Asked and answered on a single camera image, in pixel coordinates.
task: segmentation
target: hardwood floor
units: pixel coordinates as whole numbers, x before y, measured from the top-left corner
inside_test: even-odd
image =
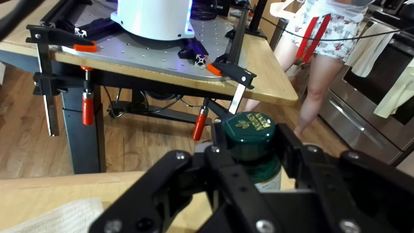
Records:
[[[122,98],[129,97],[123,90]],[[104,108],[107,97],[102,90]],[[189,104],[199,104],[201,98],[185,98]],[[177,102],[173,108],[198,112]],[[281,107],[263,103],[259,111],[268,113],[277,122],[292,126],[298,119],[298,104]],[[8,67],[4,84],[0,86],[0,178],[27,176],[71,174],[71,159],[67,151],[63,120],[60,113],[61,135],[47,133],[43,98],[32,94],[31,75]],[[111,119],[105,113],[105,144],[107,172],[148,169],[159,156],[172,148],[193,151],[190,139],[193,124],[177,122],[137,115],[123,115]],[[205,130],[202,141],[210,138]],[[338,155],[346,150],[340,139],[321,121],[316,120],[304,133],[304,141],[321,144],[325,151]]]

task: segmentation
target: red clamp handle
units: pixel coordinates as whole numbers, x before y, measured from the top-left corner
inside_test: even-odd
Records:
[[[83,104],[82,104],[82,121],[84,125],[93,124],[95,115],[95,100],[91,93],[83,94]]]
[[[193,139],[194,141],[199,141],[199,138],[202,137],[205,125],[206,125],[206,119],[207,119],[207,110],[202,108],[199,115],[197,116],[195,120],[195,126],[193,130]]]

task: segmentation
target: person's leg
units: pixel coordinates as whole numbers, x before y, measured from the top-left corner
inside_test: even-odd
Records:
[[[317,117],[324,97],[344,62],[326,55],[316,55],[311,64],[308,94],[299,112],[299,121],[294,132],[300,138],[303,130]]]
[[[298,46],[292,42],[291,37],[282,36],[274,49],[274,56],[280,62],[282,69],[286,72],[296,59]],[[259,104],[256,99],[247,99],[243,111],[251,111]]]

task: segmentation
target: shorts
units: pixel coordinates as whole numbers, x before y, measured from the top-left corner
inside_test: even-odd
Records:
[[[289,21],[286,27],[287,32],[285,32],[285,34],[289,36],[292,42],[299,46],[311,20],[312,16],[309,15],[309,9],[300,9],[296,12],[296,16]],[[314,34],[318,32],[322,20],[324,16],[320,16],[311,37],[314,37]],[[358,25],[360,21],[348,20],[343,15],[331,14],[331,20],[329,21],[326,31],[321,37],[321,41],[316,46],[314,53],[346,60],[355,47],[357,40],[324,41],[324,38],[336,40],[355,37],[357,34]]]

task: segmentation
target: wooden workbench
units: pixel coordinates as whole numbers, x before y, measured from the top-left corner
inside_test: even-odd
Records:
[[[34,45],[25,41],[29,36],[26,25],[38,24],[40,18],[45,15],[56,2],[57,0],[45,0],[34,12],[31,12],[25,20],[22,20],[20,25],[5,40],[0,41],[0,50],[26,55],[36,55]],[[5,15],[5,12],[16,3],[17,0],[1,3],[0,18]],[[290,104],[298,99],[296,91],[294,90],[283,69],[276,60],[273,51],[265,38],[246,34],[242,53],[248,56],[247,68],[258,75],[258,77],[252,82],[255,88],[251,90],[248,89],[245,94],[246,97],[278,104]],[[233,94],[236,90],[236,82],[233,81],[197,80],[159,71],[131,67],[126,64],[102,62],[92,58],[79,58],[76,55],[66,53],[54,53],[52,55],[56,60],[63,63],[95,67],[98,69],[177,84],[202,90],[212,90],[225,94]]]
[[[120,172],[0,179],[0,231],[78,199],[97,196],[109,205],[141,176]],[[291,183],[282,174],[282,188],[291,188]],[[210,214],[207,196],[197,194],[170,231],[194,231]]]

